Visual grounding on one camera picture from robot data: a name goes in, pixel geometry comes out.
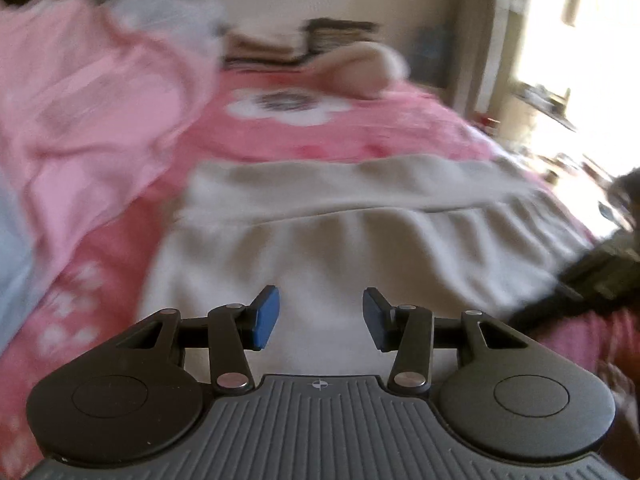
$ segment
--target light blue fabric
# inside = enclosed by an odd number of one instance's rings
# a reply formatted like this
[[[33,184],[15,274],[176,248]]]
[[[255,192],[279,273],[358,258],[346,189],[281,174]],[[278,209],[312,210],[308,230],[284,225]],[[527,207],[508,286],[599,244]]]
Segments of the light blue fabric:
[[[43,295],[33,241],[17,198],[0,173],[0,352]]]

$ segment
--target pink cloth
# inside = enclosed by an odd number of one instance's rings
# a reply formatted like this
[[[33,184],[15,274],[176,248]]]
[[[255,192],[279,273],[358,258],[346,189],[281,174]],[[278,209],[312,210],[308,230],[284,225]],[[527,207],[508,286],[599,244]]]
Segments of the pink cloth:
[[[0,52],[0,160],[50,283],[169,166],[214,63],[123,30],[88,0],[0,10]]]
[[[180,136],[169,171],[118,219],[84,237],[71,263],[0,357],[0,474],[19,478],[41,458],[24,415],[31,387],[132,323],[162,236],[161,203],[183,189],[199,161],[357,161],[401,153],[488,159],[494,154],[487,138],[469,129],[435,97],[408,84],[373,102],[321,96],[313,101],[308,92],[296,96],[291,90],[274,98],[259,91],[295,87],[302,78],[225,73],[220,94]],[[296,99],[302,104],[283,112]],[[270,104],[271,109],[256,108],[256,103]]]

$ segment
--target white cloth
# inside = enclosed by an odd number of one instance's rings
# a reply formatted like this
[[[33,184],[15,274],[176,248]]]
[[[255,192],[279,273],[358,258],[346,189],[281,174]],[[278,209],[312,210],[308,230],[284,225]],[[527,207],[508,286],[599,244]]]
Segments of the white cloth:
[[[437,316],[506,317],[544,294],[588,242],[545,191],[506,160],[409,155],[361,164],[205,163],[162,243],[140,317],[164,307],[205,316],[281,293],[263,373],[386,376],[362,319],[362,292]],[[206,364],[189,368],[207,378]]]

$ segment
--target pillow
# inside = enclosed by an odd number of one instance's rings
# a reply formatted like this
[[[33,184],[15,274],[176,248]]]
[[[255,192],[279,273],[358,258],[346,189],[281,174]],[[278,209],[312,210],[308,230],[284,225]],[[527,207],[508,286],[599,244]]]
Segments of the pillow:
[[[360,41],[313,59],[306,68],[324,91],[356,99],[378,99],[409,67],[389,46]]]

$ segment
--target white flower pattern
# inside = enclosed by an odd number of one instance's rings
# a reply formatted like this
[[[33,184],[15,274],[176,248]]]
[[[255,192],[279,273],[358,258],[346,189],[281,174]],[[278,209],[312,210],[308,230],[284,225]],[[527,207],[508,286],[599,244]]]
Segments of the white flower pattern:
[[[237,100],[226,106],[233,117],[273,118],[291,126],[319,126],[328,123],[332,113],[351,109],[346,99],[304,88],[244,88],[234,95]]]

